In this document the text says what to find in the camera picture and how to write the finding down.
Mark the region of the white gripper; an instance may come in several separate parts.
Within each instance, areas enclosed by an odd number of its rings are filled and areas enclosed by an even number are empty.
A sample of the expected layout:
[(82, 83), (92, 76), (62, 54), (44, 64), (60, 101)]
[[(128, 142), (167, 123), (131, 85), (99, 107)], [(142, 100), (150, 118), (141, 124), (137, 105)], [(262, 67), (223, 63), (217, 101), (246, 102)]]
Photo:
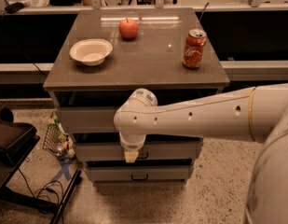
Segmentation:
[(120, 144), (125, 149), (124, 156), (126, 163), (135, 163), (138, 158), (138, 150), (144, 146), (145, 135), (133, 135), (120, 133)]

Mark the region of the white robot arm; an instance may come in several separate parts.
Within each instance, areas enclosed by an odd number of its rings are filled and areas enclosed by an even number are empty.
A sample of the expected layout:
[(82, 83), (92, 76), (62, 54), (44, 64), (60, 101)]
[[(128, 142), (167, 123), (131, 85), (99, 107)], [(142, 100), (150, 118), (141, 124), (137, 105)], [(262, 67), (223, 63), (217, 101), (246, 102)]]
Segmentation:
[(114, 115), (125, 158), (134, 162), (148, 134), (210, 137), (263, 145), (243, 224), (288, 224), (288, 83), (159, 105), (138, 89)]

